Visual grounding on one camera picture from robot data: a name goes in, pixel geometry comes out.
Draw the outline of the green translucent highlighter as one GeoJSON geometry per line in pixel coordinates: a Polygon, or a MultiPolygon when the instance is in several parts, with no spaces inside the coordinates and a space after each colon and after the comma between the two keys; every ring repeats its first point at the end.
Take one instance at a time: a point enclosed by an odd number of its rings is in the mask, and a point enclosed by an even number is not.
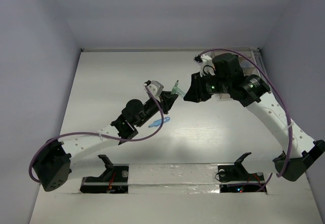
{"type": "Polygon", "coordinates": [[[185,92],[178,87],[178,84],[179,84],[179,80],[177,80],[172,88],[172,91],[171,91],[171,94],[177,94],[179,95],[181,98],[184,98],[185,96],[185,92]]]}

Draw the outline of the blue translucent highlighter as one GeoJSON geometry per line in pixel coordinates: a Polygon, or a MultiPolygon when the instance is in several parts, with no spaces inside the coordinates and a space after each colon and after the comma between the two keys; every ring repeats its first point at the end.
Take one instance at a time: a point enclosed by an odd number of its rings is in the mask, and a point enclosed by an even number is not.
{"type": "Polygon", "coordinates": [[[154,121],[148,127],[149,128],[159,127],[161,124],[167,123],[169,121],[170,121],[170,117],[164,117],[163,119],[158,119],[158,120],[154,121]]]}

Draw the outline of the paperclip jar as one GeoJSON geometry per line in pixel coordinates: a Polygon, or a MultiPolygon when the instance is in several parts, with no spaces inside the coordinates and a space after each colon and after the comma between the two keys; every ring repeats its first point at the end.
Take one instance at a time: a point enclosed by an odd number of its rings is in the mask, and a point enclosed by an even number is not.
{"type": "Polygon", "coordinates": [[[241,67],[243,67],[243,68],[249,68],[250,66],[251,66],[251,63],[250,62],[245,61],[245,60],[241,61],[241,67]]]}

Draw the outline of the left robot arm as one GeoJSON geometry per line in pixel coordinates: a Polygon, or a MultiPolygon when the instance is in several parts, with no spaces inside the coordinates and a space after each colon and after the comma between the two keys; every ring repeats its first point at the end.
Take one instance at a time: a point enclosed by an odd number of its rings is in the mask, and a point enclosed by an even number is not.
{"type": "Polygon", "coordinates": [[[75,132],[49,139],[33,156],[28,174],[44,191],[62,187],[67,181],[90,178],[112,183],[118,174],[115,165],[103,151],[125,142],[139,142],[152,138],[159,129],[148,136],[137,138],[137,128],[142,127],[154,115],[168,114],[178,99],[177,94],[162,91],[155,95],[147,89],[149,99],[128,101],[120,115],[107,127],[93,132],[75,132]]]}

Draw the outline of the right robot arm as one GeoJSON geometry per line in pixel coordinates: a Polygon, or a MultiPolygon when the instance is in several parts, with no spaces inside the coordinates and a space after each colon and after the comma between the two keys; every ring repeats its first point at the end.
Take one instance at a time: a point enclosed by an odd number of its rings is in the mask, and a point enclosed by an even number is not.
{"type": "Polygon", "coordinates": [[[283,152],[272,161],[284,179],[297,181],[324,154],[324,140],[307,135],[277,102],[273,90],[258,75],[245,75],[237,55],[223,53],[214,58],[202,54],[195,58],[201,66],[191,75],[184,96],[188,102],[205,102],[214,94],[229,94],[258,118],[274,136],[283,152]]]}

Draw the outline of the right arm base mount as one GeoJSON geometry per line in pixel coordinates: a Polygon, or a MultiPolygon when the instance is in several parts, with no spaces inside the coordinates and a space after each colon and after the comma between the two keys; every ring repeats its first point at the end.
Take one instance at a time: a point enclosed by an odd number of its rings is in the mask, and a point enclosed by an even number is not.
{"type": "Polygon", "coordinates": [[[215,179],[220,183],[221,193],[265,193],[266,187],[260,189],[265,184],[263,174],[248,173],[243,161],[251,152],[241,155],[233,164],[219,165],[215,174],[215,179]]]}

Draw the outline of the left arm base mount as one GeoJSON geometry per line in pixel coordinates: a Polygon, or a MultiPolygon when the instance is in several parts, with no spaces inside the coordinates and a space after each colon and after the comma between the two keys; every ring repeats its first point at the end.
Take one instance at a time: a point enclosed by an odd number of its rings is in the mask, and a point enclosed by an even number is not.
{"type": "Polygon", "coordinates": [[[127,194],[129,165],[115,165],[104,155],[98,155],[105,170],[98,177],[83,177],[80,192],[83,194],[127,194]]]}

